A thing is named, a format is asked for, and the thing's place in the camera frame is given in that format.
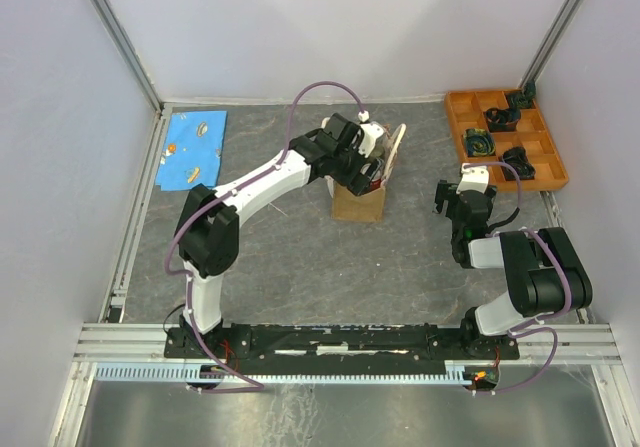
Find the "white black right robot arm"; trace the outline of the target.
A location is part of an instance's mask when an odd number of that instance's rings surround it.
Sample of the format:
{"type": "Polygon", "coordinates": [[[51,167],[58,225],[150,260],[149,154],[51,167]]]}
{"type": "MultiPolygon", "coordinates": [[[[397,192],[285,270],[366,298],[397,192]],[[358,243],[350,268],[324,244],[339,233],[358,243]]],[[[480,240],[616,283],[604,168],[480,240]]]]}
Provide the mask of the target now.
{"type": "Polygon", "coordinates": [[[497,188],[471,188],[463,182],[438,182],[434,209],[451,221],[451,252],[465,269],[499,269],[506,291],[493,301],[469,309],[456,330],[443,328],[433,346],[461,350],[472,358],[486,358],[514,334],[528,327],[588,307],[593,287],[566,231],[549,227],[527,231],[497,231],[512,222],[492,224],[497,188]]]}

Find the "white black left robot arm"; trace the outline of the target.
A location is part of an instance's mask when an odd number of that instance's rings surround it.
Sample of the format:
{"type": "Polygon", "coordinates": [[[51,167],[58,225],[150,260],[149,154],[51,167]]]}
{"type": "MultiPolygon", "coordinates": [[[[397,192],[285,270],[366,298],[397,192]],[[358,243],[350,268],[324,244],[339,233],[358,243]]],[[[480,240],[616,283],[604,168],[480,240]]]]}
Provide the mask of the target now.
{"type": "Polygon", "coordinates": [[[225,272],[239,255],[240,230],[281,196],[329,177],[354,196],[371,190],[384,169],[386,130],[340,114],[289,141],[274,159],[216,188],[202,184],[187,195],[168,255],[177,253],[186,277],[182,314],[187,346],[209,357],[221,345],[221,292],[225,272]]]}

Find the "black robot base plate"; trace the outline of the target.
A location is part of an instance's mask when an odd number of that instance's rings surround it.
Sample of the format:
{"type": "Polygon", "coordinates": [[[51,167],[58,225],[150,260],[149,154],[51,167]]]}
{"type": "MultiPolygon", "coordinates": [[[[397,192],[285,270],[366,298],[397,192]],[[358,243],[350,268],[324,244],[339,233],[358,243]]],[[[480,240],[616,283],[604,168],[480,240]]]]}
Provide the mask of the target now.
{"type": "Polygon", "coordinates": [[[164,356],[169,359],[206,359],[207,351],[247,376],[340,376],[443,374],[451,361],[488,361],[520,358],[515,341],[486,358],[461,350],[433,346],[443,328],[417,325],[286,326],[235,324],[217,326],[198,341],[182,320],[167,330],[164,356]]]}

